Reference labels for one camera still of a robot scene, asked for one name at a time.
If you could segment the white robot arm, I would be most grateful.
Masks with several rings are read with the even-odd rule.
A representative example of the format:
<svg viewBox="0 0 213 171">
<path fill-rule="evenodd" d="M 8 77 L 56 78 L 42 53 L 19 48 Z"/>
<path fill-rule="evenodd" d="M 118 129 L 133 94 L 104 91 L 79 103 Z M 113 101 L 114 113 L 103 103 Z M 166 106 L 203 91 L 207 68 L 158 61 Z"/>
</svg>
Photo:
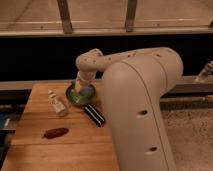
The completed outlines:
<svg viewBox="0 0 213 171">
<path fill-rule="evenodd" d="M 102 108 L 120 171 L 176 171 L 159 101 L 182 77 L 179 54 L 168 47 L 110 55 L 92 49 L 76 66 L 77 89 L 103 74 Z"/>
</svg>

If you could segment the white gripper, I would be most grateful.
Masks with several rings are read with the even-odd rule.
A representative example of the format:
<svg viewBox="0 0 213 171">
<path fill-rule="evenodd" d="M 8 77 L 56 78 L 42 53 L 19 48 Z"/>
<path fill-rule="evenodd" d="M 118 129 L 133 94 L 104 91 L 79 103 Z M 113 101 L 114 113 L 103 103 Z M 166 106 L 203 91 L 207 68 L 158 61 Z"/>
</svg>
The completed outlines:
<svg viewBox="0 0 213 171">
<path fill-rule="evenodd" d="M 78 71 L 75 91 L 79 93 L 83 89 L 83 86 L 89 85 L 95 79 L 95 76 L 95 72 Z"/>
</svg>

